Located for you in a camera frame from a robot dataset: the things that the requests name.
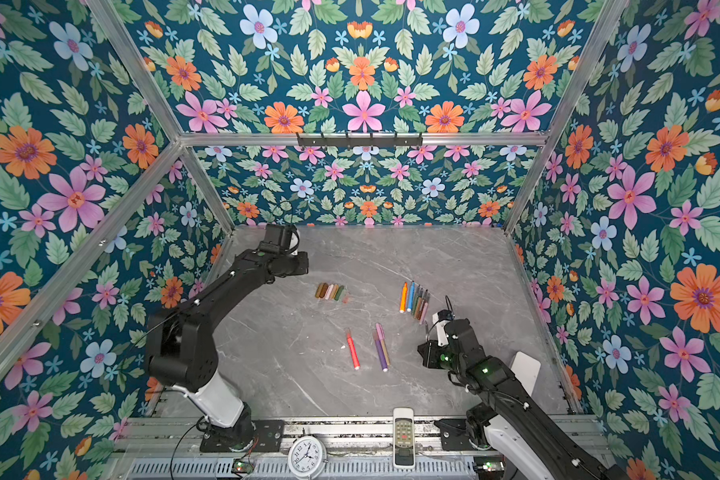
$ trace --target metal beam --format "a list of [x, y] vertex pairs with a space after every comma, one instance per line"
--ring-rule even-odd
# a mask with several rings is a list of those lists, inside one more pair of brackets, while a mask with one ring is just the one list
[[128, 189], [104, 219], [94, 228], [83, 245], [64, 262], [40, 292], [0, 335], [0, 380], [34, 342], [53, 314], [66, 301], [69, 292], [83, 279], [99, 258], [108, 242], [117, 237], [120, 228], [134, 215], [157, 182], [168, 174], [181, 153], [178, 142], [169, 143], [152, 165]]
[[[366, 140], [365, 144], [373, 145], [374, 139], [383, 139], [385, 143], [394, 139], [394, 134], [236, 134], [234, 132], [219, 132], [217, 134], [183, 134], [181, 136], [182, 145], [185, 147], [212, 147], [215, 145], [223, 145], [225, 147], [250, 145], [285, 145], [287, 147], [297, 147], [300, 145], [299, 139], [314, 142], [315, 146], [319, 146], [324, 139], [328, 139], [331, 145], [346, 142], [347, 137], [350, 139], [351, 145], [357, 144], [357, 140]], [[399, 134], [399, 139], [415, 138], [417, 144], [424, 145], [526, 145], [540, 147], [547, 142], [548, 135], [545, 132], [523, 132], [514, 134], [511, 132], [491, 132], [491, 133], [456, 133], [456, 134], [422, 134], [421, 142], [418, 142], [418, 135]]]
[[146, 69], [144, 56], [123, 24], [110, 0], [88, 0], [88, 8], [101, 26], [107, 39], [117, 53], [117, 57], [125, 65], [126, 70], [134, 80], [136, 88], [152, 109], [155, 118], [169, 140], [174, 141], [182, 134], [182, 128], [173, 114], [163, 92], [155, 83], [152, 73]]
[[221, 202], [218, 190], [216, 190], [216, 187], [214, 187], [211, 183], [211, 178], [202, 168], [200, 159], [197, 157], [194, 149], [184, 148], [181, 159], [184, 162], [184, 166], [187, 171], [189, 171], [190, 175], [192, 175], [192, 180], [194, 180], [195, 185], [197, 186], [198, 193], [200, 193], [200, 196], [205, 199], [208, 207], [211, 208], [213, 216], [216, 217], [216, 221], [221, 225], [221, 229], [224, 231], [224, 234], [231, 235], [232, 231], [235, 229], [234, 225], [232, 225], [232, 219], [226, 212], [224, 203]]
[[544, 165], [552, 156], [554, 149], [560, 142], [560, 136], [563, 134], [563, 130], [568, 124], [568, 120], [570, 120], [570, 116], [573, 114], [574, 108], [576, 108], [576, 104], [584, 92], [586, 84], [589, 82], [592, 72], [595, 70], [595, 66], [605, 50], [608, 39], [619, 24], [619, 18], [624, 8], [626, 8], [627, 3], [629, 3], [629, 0], [606, 0], [603, 9], [600, 11], [600, 16], [592, 27], [592, 33], [590, 33], [589, 38], [586, 40], [578, 67], [576, 67], [574, 74], [571, 75], [568, 88], [566, 88], [562, 99], [557, 104], [557, 109], [555, 109], [554, 116], [550, 122], [550, 128], [547, 131], [547, 143], [536, 154], [536, 158], [528, 169], [528, 174], [525, 176], [523, 186], [515, 198], [512, 214], [509, 216], [505, 225], [507, 235], [512, 235], [514, 226], [518, 223], [520, 215], [523, 213], [523, 210], [525, 210], [526, 205], [528, 205], [534, 188], [536, 188], [536, 184], [544, 172]]

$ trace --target white clock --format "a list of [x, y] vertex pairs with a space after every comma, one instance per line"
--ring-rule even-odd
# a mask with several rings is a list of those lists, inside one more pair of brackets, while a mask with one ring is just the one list
[[288, 451], [288, 468], [298, 478], [314, 478], [326, 461], [326, 447], [313, 436], [296, 440]]

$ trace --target white remote control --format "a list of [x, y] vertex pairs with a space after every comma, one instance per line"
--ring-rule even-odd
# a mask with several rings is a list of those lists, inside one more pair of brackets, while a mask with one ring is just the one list
[[392, 411], [392, 424], [394, 430], [392, 463], [395, 468], [412, 470], [416, 465], [413, 409], [395, 408]]

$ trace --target robotic arm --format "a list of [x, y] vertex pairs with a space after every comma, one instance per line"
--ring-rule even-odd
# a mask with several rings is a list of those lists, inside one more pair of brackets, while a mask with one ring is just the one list
[[467, 433], [477, 446], [492, 446], [529, 480], [628, 480], [621, 468], [606, 468], [586, 453], [545, 414], [500, 359], [486, 356], [469, 320], [449, 310], [438, 313], [448, 338], [419, 346], [424, 366], [448, 370], [456, 386], [482, 403], [467, 411]]
[[150, 316], [147, 370], [164, 386], [183, 392], [206, 415], [212, 434], [242, 450], [253, 438], [251, 411], [217, 371], [213, 331], [249, 293], [276, 277], [305, 275], [306, 252], [298, 252], [293, 225], [267, 225], [255, 250], [235, 257], [227, 272], [203, 292], [173, 309]]

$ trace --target diagonal metal bar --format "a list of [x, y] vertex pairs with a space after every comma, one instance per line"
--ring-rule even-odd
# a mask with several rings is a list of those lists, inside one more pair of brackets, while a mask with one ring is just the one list
[[518, 197], [514, 201], [512, 214], [509, 216], [505, 226], [507, 234], [511, 234], [512, 229], [520, 219], [520, 215], [523, 213], [523, 210], [525, 210], [526, 205], [528, 205], [530, 197], [536, 188], [536, 184], [544, 172], [544, 164], [547, 163], [547, 160], [552, 156], [554, 149], [560, 142], [560, 136], [563, 134], [563, 130], [568, 120], [570, 120], [570, 116], [573, 114], [574, 108], [581, 94], [584, 92], [586, 84], [589, 82], [592, 72], [594, 72], [595, 66], [600, 60], [600, 56], [605, 50], [608, 39], [614, 33], [614, 29], [619, 24], [619, 18], [628, 3], [629, 0], [606, 0], [606, 4], [600, 11], [600, 16], [592, 27], [592, 33], [590, 33], [590, 37], [586, 40], [578, 67], [576, 67], [576, 71], [571, 76], [568, 88], [566, 88], [562, 99], [557, 104], [557, 109], [550, 122], [550, 128], [547, 131], [547, 143], [536, 154], [536, 158], [528, 169], [528, 174], [525, 176], [523, 186], [518, 192]]
[[186, 169], [192, 175], [192, 179], [195, 181], [200, 196], [205, 199], [208, 207], [211, 208], [213, 215], [216, 217], [216, 221], [221, 225], [224, 234], [230, 235], [235, 229], [232, 225], [230, 215], [224, 208], [224, 203], [221, 202], [218, 190], [211, 183], [211, 178], [208, 173], [202, 168], [200, 159], [197, 157], [194, 149], [184, 148], [181, 155], [181, 159], [186, 166]]
[[[373, 139], [383, 139], [389, 142], [394, 139], [394, 134], [303, 134], [302, 140], [314, 142], [315, 146], [326, 139], [331, 145], [339, 144], [347, 137], [351, 143], [356, 140], [366, 140], [368, 145], [373, 145]], [[415, 138], [417, 134], [400, 134], [400, 145], [405, 145], [402, 140]], [[512, 132], [490, 132], [490, 133], [456, 133], [456, 134], [422, 134], [423, 145], [526, 145], [540, 147], [545, 145], [548, 136], [541, 132], [523, 132], [514, 134]], [[299, 146], [298, 137], [290, 134], [236, 134], [234, 132], [219, 132], [217, 134], [184, 134], [181, 136], [182, 144], [186, 147], [211, 147], [224, 145], [225, 147], [250, 145], [285, 145], [287, 147]]]
[[146, 69], [144, 57], [139, 53], [111, 0], [88, 0], [87, 5], [112, 44], [117, 57], [134, 80], [136, 88], [152, 109], [163, 132], [169, 140], [177, 140], [182, 133], [179, 121], [176, 120], [168, 101], [163, 97], [163, 92], [157, 86], [152, 73]]
[[16, 363], [16, 359], [32, 345], [54, 312], [64, 304], [69, 292], [94, 265], [106, 244], [117, 237], [120, 228], [134, 215], [160, 179], [165, 177], [181, 151], [181, 146], [175, 141], [163, 149], [152, 165], [123, 195], [117, 206], [110, 210], [80, 248], [64, 262], [24, 311], [0, 335], [0, 380]]

